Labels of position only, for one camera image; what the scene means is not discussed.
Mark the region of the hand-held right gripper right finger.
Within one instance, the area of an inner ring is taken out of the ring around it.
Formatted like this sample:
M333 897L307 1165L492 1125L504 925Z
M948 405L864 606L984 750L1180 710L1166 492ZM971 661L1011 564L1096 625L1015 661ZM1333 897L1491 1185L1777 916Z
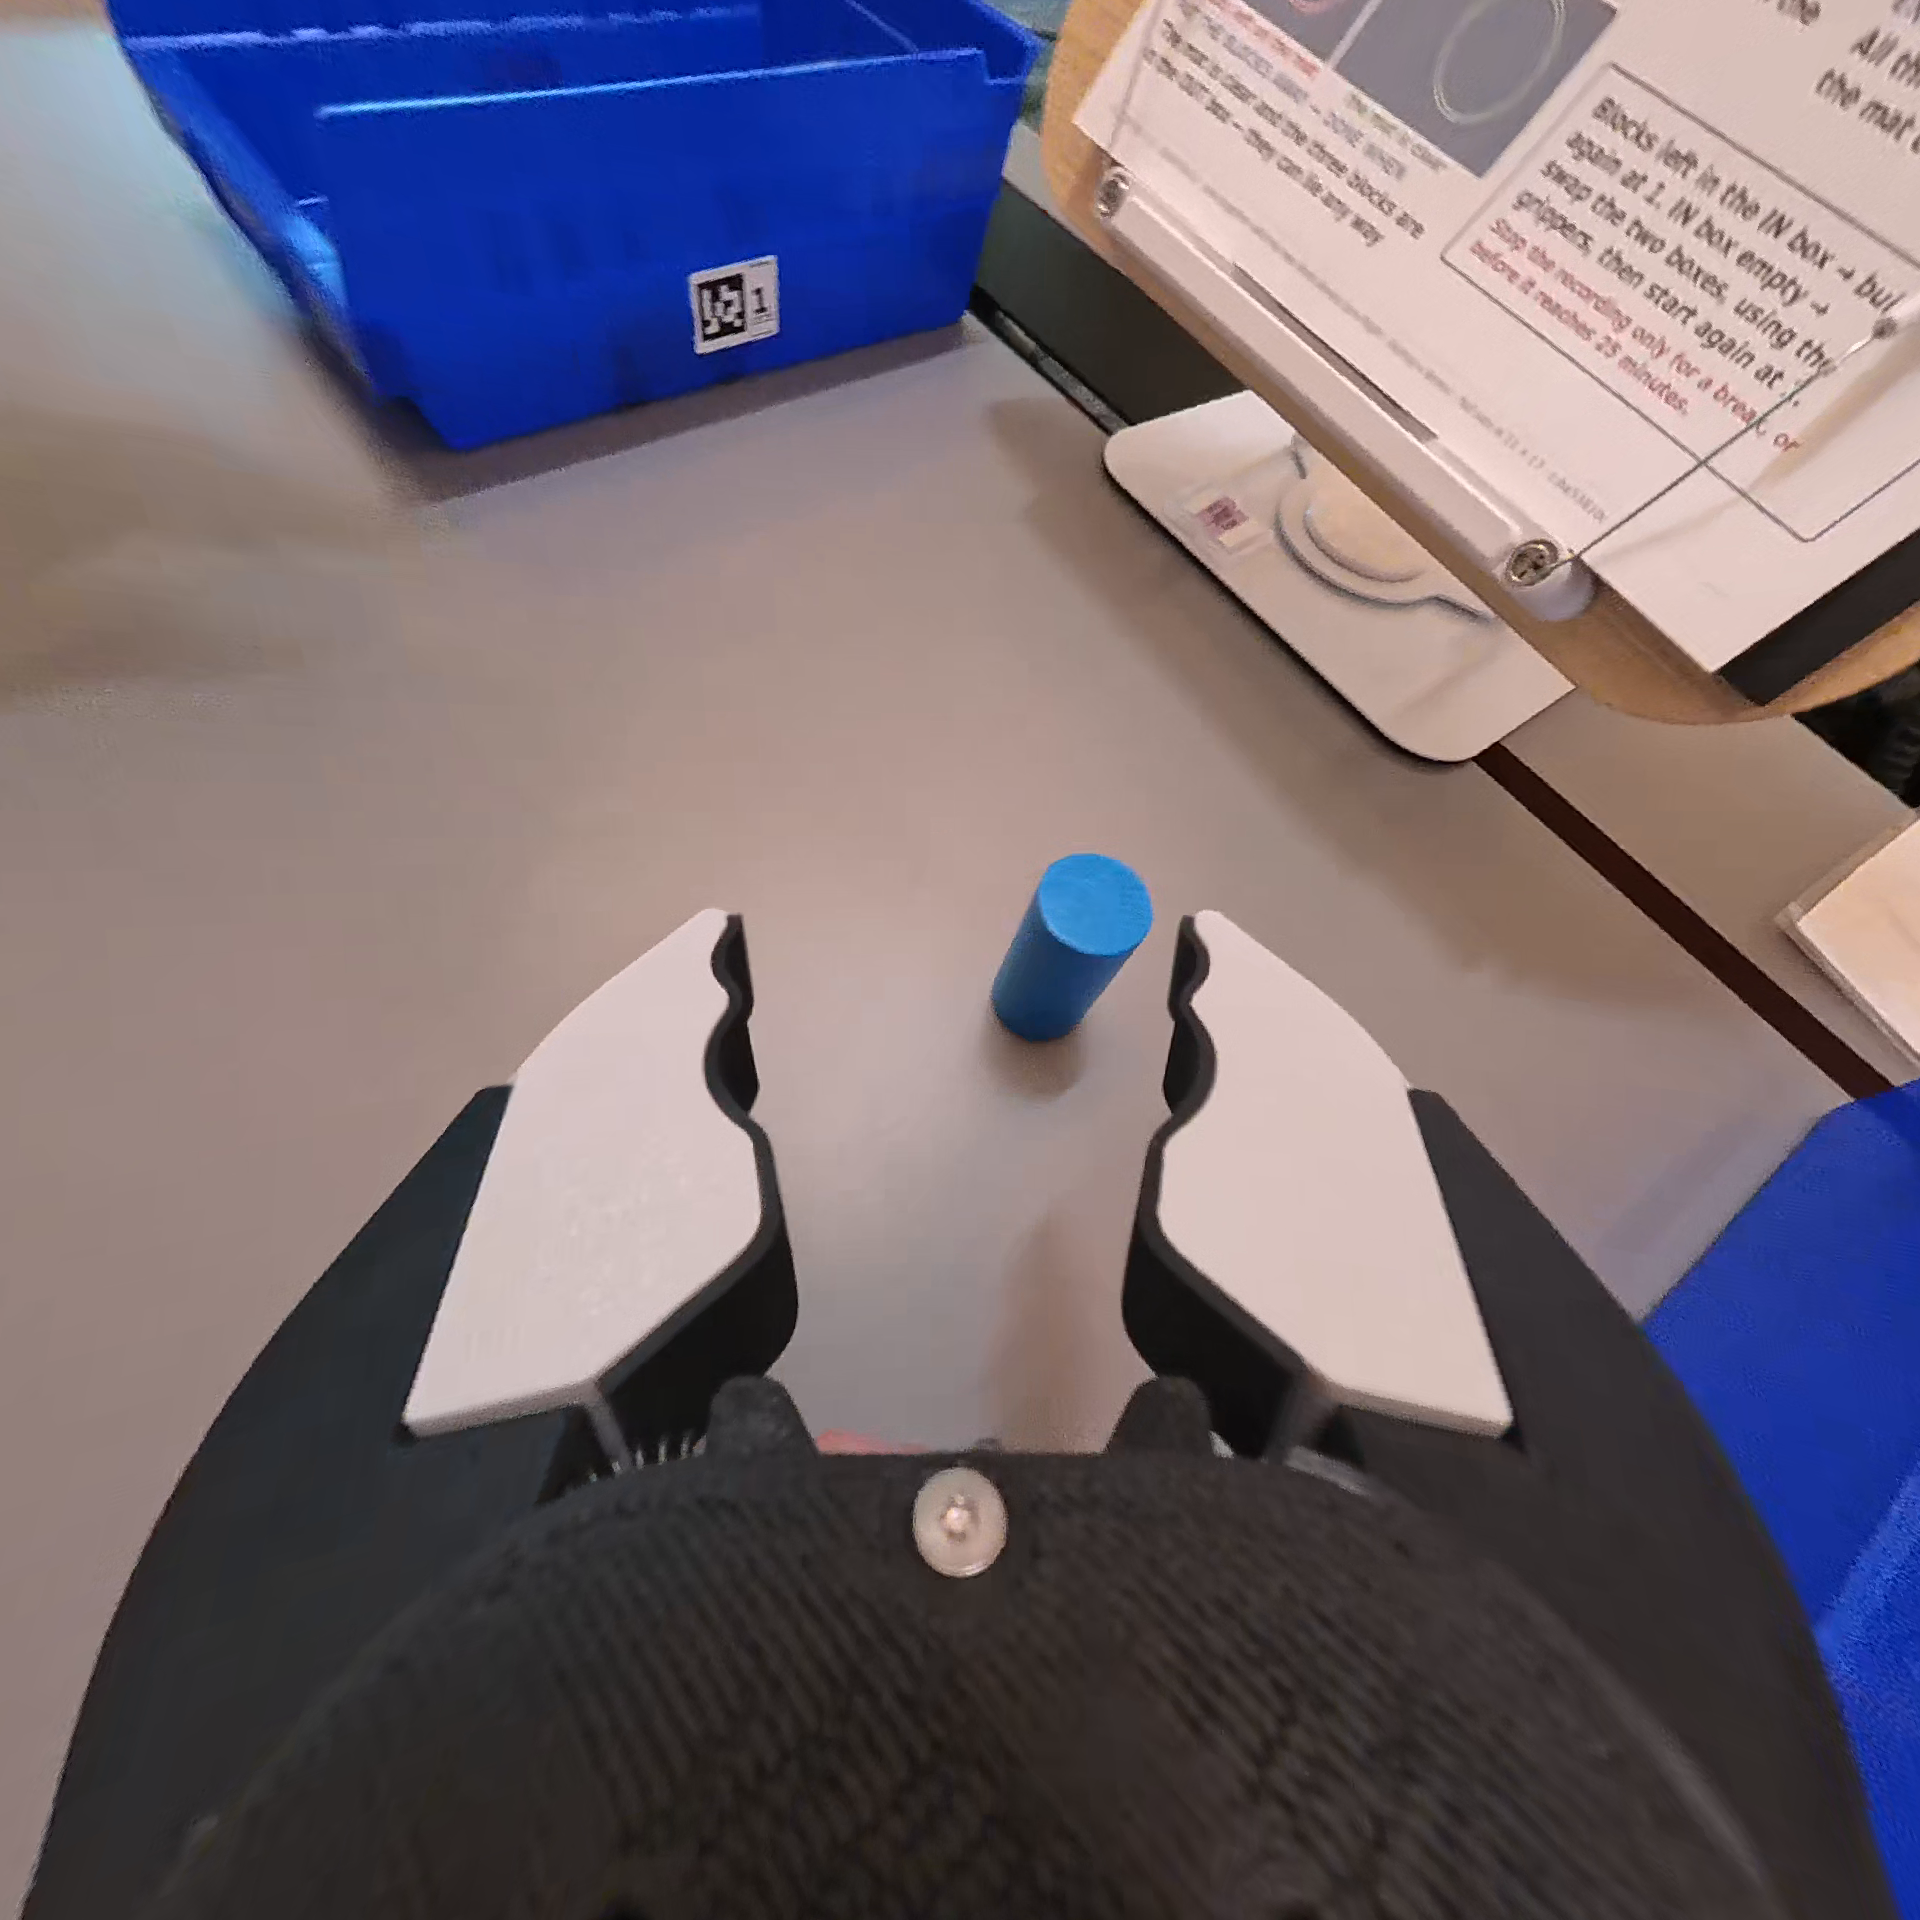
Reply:
M1511 1437L1417 1083L1220 911L1180 925L1158 1106L1122 1324L1224 1456L1284 1456L1330 1417Z

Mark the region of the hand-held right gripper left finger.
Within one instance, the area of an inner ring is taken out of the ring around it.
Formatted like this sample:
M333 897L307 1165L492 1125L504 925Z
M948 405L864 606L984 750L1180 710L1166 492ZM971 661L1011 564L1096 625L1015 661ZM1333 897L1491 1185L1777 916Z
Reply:
M511 1066L403 1430L690 1437L774 1370L786 1237L747 1106L739 916L693 911Z

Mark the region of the blue cylinder block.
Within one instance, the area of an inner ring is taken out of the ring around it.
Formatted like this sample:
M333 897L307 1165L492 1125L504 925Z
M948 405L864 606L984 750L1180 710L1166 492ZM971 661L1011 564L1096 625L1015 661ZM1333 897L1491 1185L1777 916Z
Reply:
M1062 856L994 966L994 1026L1015 1040L1064 1040L1114 970L1144 944L1155 891L1114 856Z

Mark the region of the plain blue plastic bin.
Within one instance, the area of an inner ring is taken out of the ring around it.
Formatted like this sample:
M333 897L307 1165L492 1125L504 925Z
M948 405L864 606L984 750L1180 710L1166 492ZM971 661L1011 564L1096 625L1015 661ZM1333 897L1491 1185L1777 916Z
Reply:
M1834 1106L1640 1319L1812 1615L1920 1908L1920 1083Z

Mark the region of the blue bin with printed tag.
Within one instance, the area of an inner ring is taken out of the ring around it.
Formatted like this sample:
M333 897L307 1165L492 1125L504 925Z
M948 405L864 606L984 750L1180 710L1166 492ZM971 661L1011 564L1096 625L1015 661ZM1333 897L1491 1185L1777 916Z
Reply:
M315 337L453 447L958 326L1045 52L976 0L121 0L114 31Z

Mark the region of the clear plastic packet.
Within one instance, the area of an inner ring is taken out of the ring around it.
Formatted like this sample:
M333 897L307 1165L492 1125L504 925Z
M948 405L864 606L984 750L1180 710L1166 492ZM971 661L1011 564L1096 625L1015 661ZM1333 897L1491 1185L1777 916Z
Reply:
M1920 1062L1920 821L1882 833L1854 859L1812 887L1777 931Z

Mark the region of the black backing board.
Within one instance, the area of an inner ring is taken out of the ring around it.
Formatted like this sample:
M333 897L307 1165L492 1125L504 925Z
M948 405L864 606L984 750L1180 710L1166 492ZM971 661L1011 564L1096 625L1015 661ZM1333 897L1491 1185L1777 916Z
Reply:
M1804 606L1797 625L1765 629L1747 655L1729 655L1714 680L1765 710L1828 710L1838 696L1864 696L1920 661L1920 606L1892 606L1882 625L1838 606Z

